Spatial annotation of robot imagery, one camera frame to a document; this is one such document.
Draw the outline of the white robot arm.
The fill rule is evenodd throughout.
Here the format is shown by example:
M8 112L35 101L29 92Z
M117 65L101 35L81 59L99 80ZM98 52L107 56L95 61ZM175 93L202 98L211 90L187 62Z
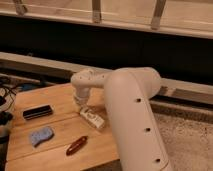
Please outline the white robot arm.
M97 74L85 69L71 77L75 100L85 106L91 88L101 88L123 171L173 171L149 99L161 88L150 67Z

